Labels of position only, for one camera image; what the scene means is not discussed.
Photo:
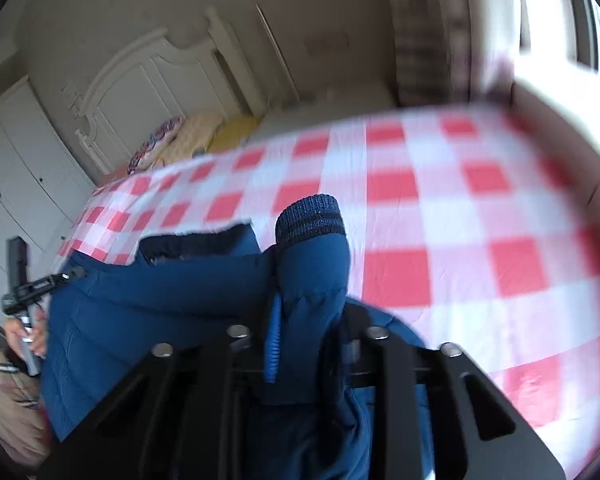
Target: hand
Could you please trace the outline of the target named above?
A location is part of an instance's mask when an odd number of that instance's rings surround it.
[[[30,338],[32,342],[29,343],[31,351],[39,356],[46,356],[46,314],[41,308],[36,309],[36,321],[37,323],[33,327]],[[27,337],[27,331],[19,319],[14,317],[8,318],[4,322],[4,331],[6,333],[7,344],[13,350],[18,357],[24,359],[22,351],[20,350],[20,339]]]

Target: headboard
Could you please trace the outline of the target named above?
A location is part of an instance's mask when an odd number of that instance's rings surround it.
[[[120,50],[90,84],[79,111],[90,130],[76,135],[103,174],[128,161],[173,116],[207,109],[227,118],[266,111],[231,28],[214,8],[205,15],[204,41],[179,49],[159,28]]]

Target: red and white checkered cloth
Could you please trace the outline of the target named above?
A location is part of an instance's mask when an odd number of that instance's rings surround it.
[[[461,344],[570,478],[600,446],[600,240],[568,177],[491,107],[399,112],[204,156],[96,190],[60,251],[129,264],[141,237],[337,198],[349,292]]]

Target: metal screw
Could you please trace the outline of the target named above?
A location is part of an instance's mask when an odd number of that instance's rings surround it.
[[[462,349],[456,343],[442,343],[440,351],[447,357],[458,357],[462,355]]]
[[[389,331],[382,326],[370,326],[365,330],[365,334],[369,339],[387,339]]]
[[[231,325],[226,329],[229,337],[233,337],[234,339],[242,339],[243,337],[248,337],[251,333],[248,326],[244,325]]]
[[[171,357],[173,355],[173,346],[169,343],[158,343],[151,349],[151,353],[156,357]]]

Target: blue knit cuff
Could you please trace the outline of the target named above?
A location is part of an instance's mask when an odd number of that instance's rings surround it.
[[[338,201],[331,195],[313,195],[287,207],[276,221],[280,251],[321,235],[345,234]]]

